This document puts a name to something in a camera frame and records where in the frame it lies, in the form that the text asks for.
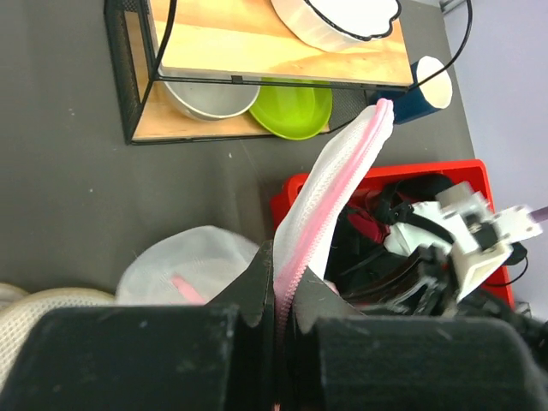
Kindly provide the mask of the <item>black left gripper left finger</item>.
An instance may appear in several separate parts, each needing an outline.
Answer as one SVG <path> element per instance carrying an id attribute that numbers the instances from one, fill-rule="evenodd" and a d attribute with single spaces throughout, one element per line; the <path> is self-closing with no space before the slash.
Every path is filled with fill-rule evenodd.
<path id="1" fill-rule="evenodd" d="M 252 262 L 213 306 L 238 310 L 225 378 L 224 410 L 274 408 L 274 291 L 272 242 L 259 246 Z"/>

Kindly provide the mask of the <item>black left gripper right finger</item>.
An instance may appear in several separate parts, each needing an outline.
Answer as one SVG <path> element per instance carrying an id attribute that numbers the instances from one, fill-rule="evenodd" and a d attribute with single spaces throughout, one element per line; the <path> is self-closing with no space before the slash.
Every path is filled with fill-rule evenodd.
<path id="1" fill-rule="evenodd" d="M 284 408 L 358 410 L 358 313 L 311 271 L 305 271 L 290 309 L 284 342 Z"/>

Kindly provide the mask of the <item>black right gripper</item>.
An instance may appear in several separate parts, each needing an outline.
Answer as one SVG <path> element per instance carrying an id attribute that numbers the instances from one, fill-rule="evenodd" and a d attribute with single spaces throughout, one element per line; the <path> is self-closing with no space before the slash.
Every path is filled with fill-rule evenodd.
<path id="1" fill-rule="evenodd" d="M 439 317 L 456 304 L 460 286 L 451 258 L 417 247 L 382 277 L 350 290 L 350 304 L 368 315 Z"/>

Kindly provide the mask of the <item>white mesh laundry bag pink zipper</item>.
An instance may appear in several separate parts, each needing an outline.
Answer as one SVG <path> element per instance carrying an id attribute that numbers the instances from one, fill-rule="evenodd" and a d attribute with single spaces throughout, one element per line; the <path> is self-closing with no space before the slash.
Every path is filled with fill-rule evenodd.
<path id="1" fill-rule="evenodd" d="M 212 409 L 230 381 L 243 387 L 238 408 L 265 405 L 261 379 L 286 369 L 287 325 L 301 279 L 307 271 L 314 280 L 323 279 L 337 217 L 391 136 L 393 123 L 392 102 L 380 99 L 326 144 L 277 227 L 270 270 L 252 269 L 256 244 L 214 226 L 168 237 L 129 266 L 116 302 L 151 307 L 153 323 L 130 344 L 142 355 L 132 358 L 125 409 Z M 261 313 L 273 315 L 274 323 L 210 324 L 207 304 L 232 285 L 244 288 L 236 304 L 248 304 L 254 279 L 271 283 L 274 302 Z"/>

